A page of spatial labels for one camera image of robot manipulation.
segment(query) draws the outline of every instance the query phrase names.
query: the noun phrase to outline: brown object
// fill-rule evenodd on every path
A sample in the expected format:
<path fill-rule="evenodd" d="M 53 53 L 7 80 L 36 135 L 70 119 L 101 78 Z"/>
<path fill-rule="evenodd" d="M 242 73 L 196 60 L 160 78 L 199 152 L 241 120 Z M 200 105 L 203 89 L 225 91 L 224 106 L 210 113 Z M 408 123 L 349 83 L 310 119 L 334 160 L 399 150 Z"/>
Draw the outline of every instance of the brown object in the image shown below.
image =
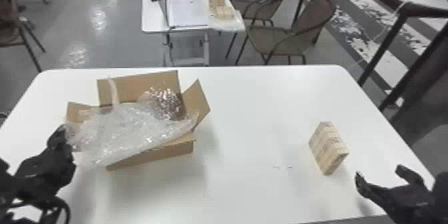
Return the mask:
<path fill-rule="evenodd" d="M 194 128 L 200 124 L 204 117 L 210 112 L 209 104 L 205 98 L 199 80 L 196 80 L 187 90 L 181 93 L 177 71 L 166 71 L 161 73 L 150 73 L 145 75 L 135 75 L 118 77 L 113 79 L 117 87 L 120 103 L 136 102 L 138 97 L 146 91 L 171 89 L 183 104 L 181 105 L 182 114 L 199 113 Z M 99 107 L 83 105 L 69 102 L 67 106 L 67 121 L 73 123 L 82 123 L 85 119 L 80 112 L 92 108 L 101 109 L 101 107 L 109 106 L 112 103 L 110 86 L 107 79 L 97 81 Z M 142 163 L 166 159 L 178 155 L 184 155 L 193 152 L 193 142 L 196 137 L 193 134 L 194 128 L 184 134 L 182 137 L 174 139 L 158 148 L 146 150 L 138 155 L 134 155 L 122 161 L 107 166 L 108 171 L 117 170 L 124 167 L 139 165 Z"/>
<path fill-rule="evenodd" d="M 320 122 L 309 140 L 309 148 L 324 175 L 332 174 L 349 154 L 331 122 Z"/>

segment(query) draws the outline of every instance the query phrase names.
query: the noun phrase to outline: brown chair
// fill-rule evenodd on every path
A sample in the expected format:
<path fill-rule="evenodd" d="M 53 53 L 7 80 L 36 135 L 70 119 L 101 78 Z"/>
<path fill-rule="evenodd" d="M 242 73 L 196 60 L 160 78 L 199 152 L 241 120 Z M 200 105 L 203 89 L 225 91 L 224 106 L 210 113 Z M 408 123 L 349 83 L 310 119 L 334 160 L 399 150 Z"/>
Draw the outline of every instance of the brown chair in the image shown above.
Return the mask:
<path fill-rule="evenodd" d="M 270 22 L 272 26 L 274 26 L 274 22 L 272 21 L 272 16 L 274 16 L 275 12 L 280 6 L 281 2 L 271 2 L 272 0 L 230 0 L 234 8 L 241 12 L 243 19 L 255 19 L 263 22 L 266 25 L 266 21 Z M 257 16 L 255 16 L 255 12 L 264 6 L 264 8 L 260 9 Z M 237 38 L 237 33 L 233 34 L 232 41 L 230 42 L 230 46 L 227 50 L 225 58 L 227 59 L 230 54 L 230 50 L 232 49 L 233 43 Z"/>
<path fill-rule="evenodd" d="M 271 0 L 270 3 L 281 3 L 282 1 Z M 255 50 L 260 53 L 265 65 L 274 55 L 288 56 L 288 64 L 291 64 L 291 56 L 302 56 L 303 64 L 306 64 L 303 52 L 313 45 L 313 40 L 336 11 L 333 0 L 310 0 L 290 29 L 254 25 L 255 17 L 258 16 L 258 12 L 264 6 L 256 10 L 252 23 L 246 26 L 247 36 L 244 39 L 243 46 L 241 46 L 235 65 L 238 65 L 248 39 L 251 40 Z"/>
<path fill-rule="evenodd" d="M 15 0 L 0 0 L 0 47 L 24 45 L 27 48 L 34 66 L 36 66 L 38 72 L 42 72 L 42 68 L 39 62 L 37 62 L 36 56 L 34 55 L 23 30 L 26 30 L 42 52 L 45 52 L 45 48 L 29 28 L 28 20 L 19 16 Z"/>

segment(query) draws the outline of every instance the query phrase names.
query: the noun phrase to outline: robotic arm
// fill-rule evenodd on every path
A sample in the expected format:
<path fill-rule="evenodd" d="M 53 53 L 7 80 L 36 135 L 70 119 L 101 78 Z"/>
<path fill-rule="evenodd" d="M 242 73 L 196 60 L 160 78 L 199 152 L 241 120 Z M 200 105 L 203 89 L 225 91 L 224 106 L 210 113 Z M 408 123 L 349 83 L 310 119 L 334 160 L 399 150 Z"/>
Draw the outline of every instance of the robotic arm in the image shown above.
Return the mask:
<path fill-rule="evenodd" d="M 396 224 L 448 224 L 448 173 L 436 177 L 433 191 L 423 178 L 403 165 L 395 173 L 408 185 L 386 188 L 366 182 L 356 173 L 356 188 L 364 198 L 380 206 Z"/>
<path fill-rule="evenodd" d="M 47 148 L 41 154 L 24 160 L 14 176 L 8 174 L 9 165 L 0 159 L 0 224 L 36 223 L 26 218 L 13 219 L 14 214 L 10 210 L 24 206 L 32 206 L 42 212 L 38 224 L 55 224 L 63 209 L 65 223 L 70 222 L 69 206 L 56 194 L 71 182 L 75 172 L 71 152 L 65 129 L 60 127 L 48 139 Z"/>

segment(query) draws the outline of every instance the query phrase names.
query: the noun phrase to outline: white desk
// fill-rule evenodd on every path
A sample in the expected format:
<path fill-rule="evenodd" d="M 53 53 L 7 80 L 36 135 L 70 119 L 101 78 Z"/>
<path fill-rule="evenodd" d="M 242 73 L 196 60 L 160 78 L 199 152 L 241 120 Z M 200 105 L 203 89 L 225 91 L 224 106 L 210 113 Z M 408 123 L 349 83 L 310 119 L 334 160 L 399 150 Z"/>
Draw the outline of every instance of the white desk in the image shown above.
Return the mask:
<path fill-rule="evenodd" d="M 230 0 L 226 0 L 226 4 L 232 6 Z M 241 21 L 240 28 L 244 29 L 244 22 Z M 209 65 L 209 40 L 207 32 L 211 30 L 210 26 L 200 26 L 200 27 L 177 27 L 169 30 L 167 22 L 163 16 L 162 10 L 158 2 L 152 2 L 151 0 L 141 0 L 141 30 L 144 33 L 162 33 L 166 38 L 164 44 L 164 60 L 166 63 L 171 65 L 190 65 L 196 63 L 203 63 Z M 203 52 L 204 58 L 194 58 L 190 60 L 179 60 L 174 61 L 171 57 L 171 41 L 169 39 L 168 33 L 182 33 L 182 32 L 192 32 L 200 31 L 204 35 L 203 40 Z"/>
<path fill-rule="evenodd" d="M 41 73 L 0 128 L 0 157 L 14 172 L 64 122 L 68 101 L 96 104 L 96 79 L 167 69 L 66 69 Z M 398 163 L 433 177 L 348 72 L 338 66 L 178 68 L 182 88 L 201 81 L 211 112 L 191 155 L 106 172 L 78 168 L 59 196 L 72 223 L 306 223 L 382 215 L 354 176 L 405 182 Z M 332 121 L 350 155 L 323 176 L 308 148 Z"/>

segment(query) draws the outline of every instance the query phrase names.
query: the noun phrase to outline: cardboard box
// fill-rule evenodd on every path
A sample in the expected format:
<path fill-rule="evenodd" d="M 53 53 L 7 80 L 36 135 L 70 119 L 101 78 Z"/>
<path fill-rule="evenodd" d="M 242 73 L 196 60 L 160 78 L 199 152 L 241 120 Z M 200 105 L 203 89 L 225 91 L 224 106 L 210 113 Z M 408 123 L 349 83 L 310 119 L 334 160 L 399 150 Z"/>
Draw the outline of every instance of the cardboard box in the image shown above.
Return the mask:
<path fill-rule="evenodd" d="M 120 103 L 136 102 L 137 98 L 146 91 L 154 89 L 163 91 L 171 89 L 178 98 L 181 99 L 182 105 L 181 116 L 187 113 L 199 113 L 196 126 L 210 112 L 209 104 L 205 98 L 199 80 L 196 80 L 183 93 L 181 92 L 177 71 L 166 71 L 161 73 L 150 73 L 145 75 L 135 75 L 118 77 L 113 79 L 118 91 Z M 70 102 L 67 106 L 67 121 L 74 123 L 82 123 L 85 119 L 79 114 L 80 111 L 97 108 L 101 110 L 104 106 L 112 104 L 111 90 L 107 79 L 97 80 L 99 106 L 83 105 Z M 194 128 L 181 136 L 160 147 L 146 150 L 140 154 L 134 155 L 122 161 L 107 166 L 107 170 L 112 171 L 124 167 L 139 165 L 149 161 L 166 159 L 178 155 L 184 155 L 193 152 L 193 142 L 196 140 L 193 132 Z"/>

